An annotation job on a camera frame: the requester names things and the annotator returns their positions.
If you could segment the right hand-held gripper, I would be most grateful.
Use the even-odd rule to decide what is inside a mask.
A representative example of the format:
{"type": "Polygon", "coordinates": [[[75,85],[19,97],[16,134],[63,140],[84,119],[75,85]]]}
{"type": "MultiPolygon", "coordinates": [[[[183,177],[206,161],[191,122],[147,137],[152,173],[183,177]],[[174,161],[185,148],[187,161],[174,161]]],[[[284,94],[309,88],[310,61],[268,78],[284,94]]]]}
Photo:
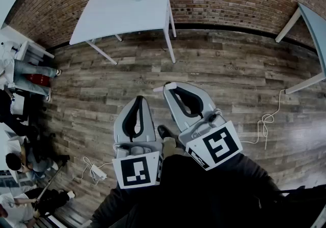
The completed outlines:
{"type": "Polygon", "coordinates": [[[206,91],[174,82],[163,94],[179,130],[185,151],[205,170],[211,170],[242,151],[232,121],[226,121],[206,91]]]}

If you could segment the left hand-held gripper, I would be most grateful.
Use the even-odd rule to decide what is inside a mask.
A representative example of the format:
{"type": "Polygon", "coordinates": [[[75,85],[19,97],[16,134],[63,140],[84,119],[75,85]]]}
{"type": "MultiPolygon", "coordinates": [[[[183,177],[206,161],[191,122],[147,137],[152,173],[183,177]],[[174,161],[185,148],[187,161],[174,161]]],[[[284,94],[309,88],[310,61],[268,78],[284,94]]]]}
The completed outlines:
{"type": "Polygon", "coordinates": [[[147,100],[132,99],[114,123],[112,160],[121,189],[157,186],[161,180],[162,144],[155,141],[155,129],[147,100]]]}

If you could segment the person's left forearm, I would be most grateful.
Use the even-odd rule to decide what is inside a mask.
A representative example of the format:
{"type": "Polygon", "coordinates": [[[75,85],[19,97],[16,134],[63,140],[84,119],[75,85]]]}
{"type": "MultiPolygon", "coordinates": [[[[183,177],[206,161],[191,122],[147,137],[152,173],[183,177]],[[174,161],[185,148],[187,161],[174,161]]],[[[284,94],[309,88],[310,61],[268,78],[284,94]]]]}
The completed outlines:
{"type": "Polygon", "coordinates": [[[115,224],[129,212],[132,206],[130,199],[127,190],[117,185],[95,210],[91,217],[91,228],[109,228],[115,224]]]}

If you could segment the person's right forearm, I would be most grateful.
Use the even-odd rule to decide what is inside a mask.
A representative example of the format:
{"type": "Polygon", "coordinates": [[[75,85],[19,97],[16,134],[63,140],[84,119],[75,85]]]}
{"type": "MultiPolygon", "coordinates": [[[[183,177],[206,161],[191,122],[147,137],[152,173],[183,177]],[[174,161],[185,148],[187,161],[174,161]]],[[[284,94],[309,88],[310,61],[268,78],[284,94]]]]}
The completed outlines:
{"type": "Polygon", "coordinates": [[[249,157],[239,153],[230,159],[228,166],[259,198],[279,201],[285,197],[268,172],[249,157]]]}

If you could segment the person's black shoe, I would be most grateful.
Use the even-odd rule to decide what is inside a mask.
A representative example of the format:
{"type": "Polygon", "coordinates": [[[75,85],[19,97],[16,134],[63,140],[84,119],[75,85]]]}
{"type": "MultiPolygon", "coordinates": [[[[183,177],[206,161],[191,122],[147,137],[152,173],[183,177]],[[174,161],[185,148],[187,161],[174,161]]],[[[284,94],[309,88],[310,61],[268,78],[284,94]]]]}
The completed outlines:
{"type": "Polygon", "coordinates": [[[166,126],[164,125],[159,125],[157,127],[157,131],[159,136],[164,142],[175,140],[177,138],[177,135],[172,133],[166,126]]]}

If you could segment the person's khaki trouser leg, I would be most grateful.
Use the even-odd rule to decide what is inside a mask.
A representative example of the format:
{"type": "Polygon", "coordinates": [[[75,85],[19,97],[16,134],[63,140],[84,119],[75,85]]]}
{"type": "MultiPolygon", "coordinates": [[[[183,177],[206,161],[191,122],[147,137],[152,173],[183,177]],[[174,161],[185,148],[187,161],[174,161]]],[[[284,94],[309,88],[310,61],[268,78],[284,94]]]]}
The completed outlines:
{"type": "Polygon", "coordinates": [[[164,159],[173,155],[184,155],[184,146],[179,142],[178,139],[173,137],[165,137],[162,144],[162,154],[164,159]]]}

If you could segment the white power strip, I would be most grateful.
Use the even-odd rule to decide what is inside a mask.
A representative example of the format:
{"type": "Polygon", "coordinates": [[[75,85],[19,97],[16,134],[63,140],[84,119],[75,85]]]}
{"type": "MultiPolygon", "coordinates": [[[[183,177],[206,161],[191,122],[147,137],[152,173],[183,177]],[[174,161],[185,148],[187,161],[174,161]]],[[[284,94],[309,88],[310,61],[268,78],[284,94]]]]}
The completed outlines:
{"type": "Polygon", "coordinates": [[[105,180],[107,178],[107,174],[94,164],[91,166],[91,176],[96,180],[105,180]]]}

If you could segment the person's dark clothing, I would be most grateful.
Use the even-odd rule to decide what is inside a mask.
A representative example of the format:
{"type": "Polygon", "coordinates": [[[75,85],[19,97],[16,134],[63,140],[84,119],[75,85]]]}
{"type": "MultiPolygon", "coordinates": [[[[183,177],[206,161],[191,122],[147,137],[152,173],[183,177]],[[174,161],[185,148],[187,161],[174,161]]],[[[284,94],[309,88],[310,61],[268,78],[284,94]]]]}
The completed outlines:
{"type": "Polygon", "coordinates": [[[167,157],[158,186],[127,190],[132,206],[120,220],[126,228],[311,228],[326,208],[326,185],[265,200],[229,163],[206,171],[190,157],[167,157]]]}

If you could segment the white square table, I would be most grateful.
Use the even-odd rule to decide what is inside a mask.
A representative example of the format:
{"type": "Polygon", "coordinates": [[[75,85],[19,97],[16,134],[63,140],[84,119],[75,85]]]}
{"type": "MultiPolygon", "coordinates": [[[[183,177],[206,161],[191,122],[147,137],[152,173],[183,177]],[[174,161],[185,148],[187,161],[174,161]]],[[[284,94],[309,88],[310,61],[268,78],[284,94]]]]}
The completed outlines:
{"type": "Polygon", "coordinates": [[[115,36],[122,41],[121,34],[162,30],[171,60],[176,62],[169,29],[176,35],[170,0],[89,0],[73,34],[70,45],[86,42],[114,65],[109,55],[95,45],[95,40],[115,36]]]}

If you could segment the red box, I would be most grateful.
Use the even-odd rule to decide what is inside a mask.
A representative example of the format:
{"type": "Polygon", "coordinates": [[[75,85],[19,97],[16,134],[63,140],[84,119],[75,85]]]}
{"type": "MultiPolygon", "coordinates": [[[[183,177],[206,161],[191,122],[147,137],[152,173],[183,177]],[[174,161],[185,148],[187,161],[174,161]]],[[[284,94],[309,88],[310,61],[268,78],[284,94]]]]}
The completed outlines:
{"type": "Polygon", "coordinates": [[[25,78],[40,86],[49,87],[49,77],[41,74],[26,74],[25,78]]]}

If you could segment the white shelf unit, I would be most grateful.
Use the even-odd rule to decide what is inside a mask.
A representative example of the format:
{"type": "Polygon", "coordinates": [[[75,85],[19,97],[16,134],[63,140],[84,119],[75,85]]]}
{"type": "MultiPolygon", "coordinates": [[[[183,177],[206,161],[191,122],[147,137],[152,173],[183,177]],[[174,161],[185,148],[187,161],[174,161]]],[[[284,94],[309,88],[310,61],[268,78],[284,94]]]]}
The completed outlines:
{"type": "Polygon", "coordinates": [[[0,29],[0,48],[4,48],[17,60],[34,59],[43,62],[45,56],[55,58],[44,47],[6,24],[0,29]]]}

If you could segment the white table with grey top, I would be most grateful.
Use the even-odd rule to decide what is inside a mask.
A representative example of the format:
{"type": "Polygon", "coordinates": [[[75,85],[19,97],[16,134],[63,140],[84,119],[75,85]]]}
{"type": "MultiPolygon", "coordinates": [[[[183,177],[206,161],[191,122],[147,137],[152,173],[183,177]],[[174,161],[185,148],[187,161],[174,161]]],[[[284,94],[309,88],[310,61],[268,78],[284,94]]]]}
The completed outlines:
{"type": "Polygon", "coordinates": [[[313,39],[314,46],[316,47],[317,55],[319,57],[321,73],[295,86],[285,89],[285,94],[292,94],[323,80],[326,80],[326,19],[319,16],[310,8],[304,6],[301,3],[298,3],[297,10],[292,15],[287,24],[283,27],[281,32],[277,35],[275,42],[279,43],[300,17],[303,18],[313,39]]]}

